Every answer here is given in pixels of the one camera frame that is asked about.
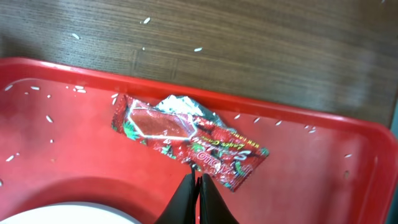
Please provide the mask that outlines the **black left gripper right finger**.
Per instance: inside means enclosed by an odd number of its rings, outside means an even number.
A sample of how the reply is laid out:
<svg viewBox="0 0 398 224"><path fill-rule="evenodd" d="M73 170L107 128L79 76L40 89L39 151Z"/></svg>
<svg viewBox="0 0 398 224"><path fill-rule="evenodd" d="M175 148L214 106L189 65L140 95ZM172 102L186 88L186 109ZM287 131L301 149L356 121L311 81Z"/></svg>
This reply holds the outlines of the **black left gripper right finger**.
<svg viewBox="0 0 398 224"><path fill-rule="evenodd" d="M200 224L238 224L208 174L200 178Z"/></svg>

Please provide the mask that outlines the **red candy wrapper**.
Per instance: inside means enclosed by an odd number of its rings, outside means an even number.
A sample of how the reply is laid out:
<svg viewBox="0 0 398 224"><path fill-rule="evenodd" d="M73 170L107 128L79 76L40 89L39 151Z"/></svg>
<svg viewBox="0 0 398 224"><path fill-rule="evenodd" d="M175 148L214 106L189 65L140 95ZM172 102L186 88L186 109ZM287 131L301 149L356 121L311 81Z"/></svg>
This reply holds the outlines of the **red candy wrapper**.
<svg viewBox="0 0 398 224"><path fill-rule="evenodd" d="M252 174L269 151L187 96L170 95L156 106L121 95L111 126L193 169L208 174L231 191Z"/></svg>

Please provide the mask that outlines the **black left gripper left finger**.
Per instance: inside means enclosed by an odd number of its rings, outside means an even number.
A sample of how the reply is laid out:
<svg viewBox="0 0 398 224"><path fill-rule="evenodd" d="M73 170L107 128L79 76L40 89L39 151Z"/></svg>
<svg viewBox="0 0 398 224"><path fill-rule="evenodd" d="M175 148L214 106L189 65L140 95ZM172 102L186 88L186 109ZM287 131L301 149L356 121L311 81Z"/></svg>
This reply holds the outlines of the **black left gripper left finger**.
<svg viewBox="0 0 398 224"><path fill-rule="evenodd" d="M196 204L199 196L198 181L194 168L191 168L191 173L182 179L155 224L195 224Z"/></svg>

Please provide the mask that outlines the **light blue plate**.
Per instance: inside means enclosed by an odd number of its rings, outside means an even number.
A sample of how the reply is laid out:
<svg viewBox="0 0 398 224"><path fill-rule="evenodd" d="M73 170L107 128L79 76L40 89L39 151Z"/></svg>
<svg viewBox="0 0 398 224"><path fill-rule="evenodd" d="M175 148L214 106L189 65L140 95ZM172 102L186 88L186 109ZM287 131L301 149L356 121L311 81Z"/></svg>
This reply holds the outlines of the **light blue plate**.
<svg viewBox="0 0 398 224"><path fill-rule="evenodd" d="M140 221L99 203L64 202L15 214L1 224L140 224Z"/></svg>

